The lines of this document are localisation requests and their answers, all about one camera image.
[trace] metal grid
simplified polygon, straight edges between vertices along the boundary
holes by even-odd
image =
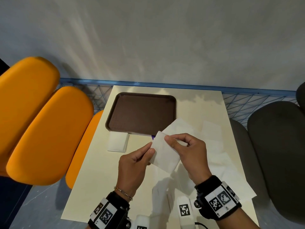
[[[105,108],[106,102],[111,93],[111,86],[103,85],[87,85],[87,84],[72,84],[61,83],[57,86],[74,86],[81,89],[91,99],[94,106],[94,113],[97,113]],[[227,108],[228,116],[240,122],[247,128],[247,122],[251,114],[266,104],[275,101],[290,101],[297,104],[295,97],[276,96],[276,95],[260,95],[260,94],[243,94],[243,93],[222,93],[224,103]]]

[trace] orange backrest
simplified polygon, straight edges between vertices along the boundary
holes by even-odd
[[[13,147],[59,83],[56,67],[44,58],[28,57],[0,76],[0,175]]]
[[[29,125],[6,165],[15,181],[50,185],[66,173],[93,116],[93,104],[75,87],[60,88]]]
[[[71,189],[73,188],[79,170],[81,169],[103,111],[104,110],[94,115],[83,135],[83,138],[81,139],[81,142],[78,145],[77,150],[75,151],[74,157],[66,174],[66,183]]]

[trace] black cable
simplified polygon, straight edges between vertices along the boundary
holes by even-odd
[[[195,225],[201,225],[201,226],[204,226],[206,229],[208,229],[205,225],[203,225],[202,223],[198,223],[198,222],[195,222]]]

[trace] white wall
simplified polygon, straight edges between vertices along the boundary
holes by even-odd
[[[0,58],[62,77],[296,90],[305,0],[0,0]]]

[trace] tabletop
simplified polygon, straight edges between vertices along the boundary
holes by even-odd
[[[109,131],[105,127],[114,99],[118,93],[134,92],[171,95],[177,100],[177,118],[182,118],[201,131],[204,120],[221,126],[225,151],[238,172],[245,177],[239,158],[227,110],[220,91],[114,86],[97,126],[88,152],[62,214],[62,219],[88,222],[89,216],[102,198],[116,185],[118,161],[122,153],[107,151]],[[130,153],[151,142],[151,136],[130,135],[127,151]],[[151,228],[180,228],[175,208],[171,211],[167,194],[174,193],[176,182],[170,174],[154,165],[147,166],[142,185],[130,202],[129,218],[136,215],[151,217]],[[243,210],[258,224],[252,201],[243,203]],[[215,221],[202,218],[209,228],[218,228]]]

